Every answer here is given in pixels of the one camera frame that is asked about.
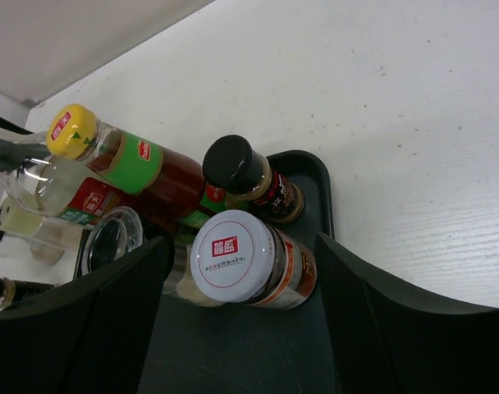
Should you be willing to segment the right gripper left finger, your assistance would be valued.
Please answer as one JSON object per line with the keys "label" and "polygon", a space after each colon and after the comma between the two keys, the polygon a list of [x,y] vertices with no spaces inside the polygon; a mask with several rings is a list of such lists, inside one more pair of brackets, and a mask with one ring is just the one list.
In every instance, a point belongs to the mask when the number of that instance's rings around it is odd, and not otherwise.
{"label": "right gripper left finger", "polygon": [[0,393],[135,393],[172,252],[161,236],[0,312]]}

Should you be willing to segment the silver-lid white powder jar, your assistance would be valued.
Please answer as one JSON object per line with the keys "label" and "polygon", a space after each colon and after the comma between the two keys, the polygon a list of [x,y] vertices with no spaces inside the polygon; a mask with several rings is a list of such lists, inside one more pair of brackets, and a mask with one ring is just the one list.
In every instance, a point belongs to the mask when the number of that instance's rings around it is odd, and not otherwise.
{"label": "silver-lid white powder jar", "polygon": [[80,245],[78,274],[84,276],[91,273],[154,237],[164,236],[169,250],[169,271],[163,294],[200,307],[219,307],[222,302],[200,291],[191,275],[191,247],[196,233],[194,229],[183,228],[176,234],[168,234],[132,208],[114,208],[89,231],[85,242]]}

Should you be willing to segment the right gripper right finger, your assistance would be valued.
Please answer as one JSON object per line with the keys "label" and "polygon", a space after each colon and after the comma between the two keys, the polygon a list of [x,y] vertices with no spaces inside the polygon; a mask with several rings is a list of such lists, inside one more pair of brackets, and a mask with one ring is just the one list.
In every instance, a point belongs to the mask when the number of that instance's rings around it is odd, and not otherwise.
{"label": "right gripper right finger", "polygon": [[424,290],[315,241],[339,393],[499,393],[499,309]]}

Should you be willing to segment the small black-cap spice bottle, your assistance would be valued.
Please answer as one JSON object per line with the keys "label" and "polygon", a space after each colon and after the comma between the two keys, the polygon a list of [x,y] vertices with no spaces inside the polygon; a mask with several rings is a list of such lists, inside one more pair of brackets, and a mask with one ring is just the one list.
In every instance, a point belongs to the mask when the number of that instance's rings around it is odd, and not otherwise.
{"label": "small black-cap spice bottle", "polygon": [[216,140],[204,155],[202,169],[207,183],[224,189],[272,222],[292,223],[304,210],[300,188],[241,135]]}

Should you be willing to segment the yellow-cap red sauce bottle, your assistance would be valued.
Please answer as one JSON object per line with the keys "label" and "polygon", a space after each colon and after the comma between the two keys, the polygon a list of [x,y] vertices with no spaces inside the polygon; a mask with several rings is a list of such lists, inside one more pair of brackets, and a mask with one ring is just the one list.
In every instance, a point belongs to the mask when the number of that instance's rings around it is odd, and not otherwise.
{"label": "yellow-cap red sauce bottle", "polygon": [[206,182],[194,159],[107,124],[79,104],[56,115],[46,144],[132,196],[138,213],[167,231],[199,229],[233,206],[224,189]]}

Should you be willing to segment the red-label lid spice jar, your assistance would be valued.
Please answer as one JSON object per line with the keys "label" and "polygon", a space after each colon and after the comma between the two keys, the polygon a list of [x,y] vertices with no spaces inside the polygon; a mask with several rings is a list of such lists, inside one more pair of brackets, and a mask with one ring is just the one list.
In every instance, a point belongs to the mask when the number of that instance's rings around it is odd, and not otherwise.
{"label": "red-label lid spice jar", "polygon": [[190,269],[207,297],[268,309],[303,304],[318,276],[306,246],[241,210],[219,213],[201,227]]}

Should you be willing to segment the tall black-cap sauce bottle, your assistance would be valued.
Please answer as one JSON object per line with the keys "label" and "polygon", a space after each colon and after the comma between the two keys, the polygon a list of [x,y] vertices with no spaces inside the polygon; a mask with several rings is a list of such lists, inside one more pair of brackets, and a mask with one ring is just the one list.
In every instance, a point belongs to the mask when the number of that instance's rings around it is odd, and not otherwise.
{"label": "tall black-cap sauce bottle", "polygon": [[45,132],[0,117],[0,185],[30,213],[92,227],[127,196],[84,165],[49,152]]}

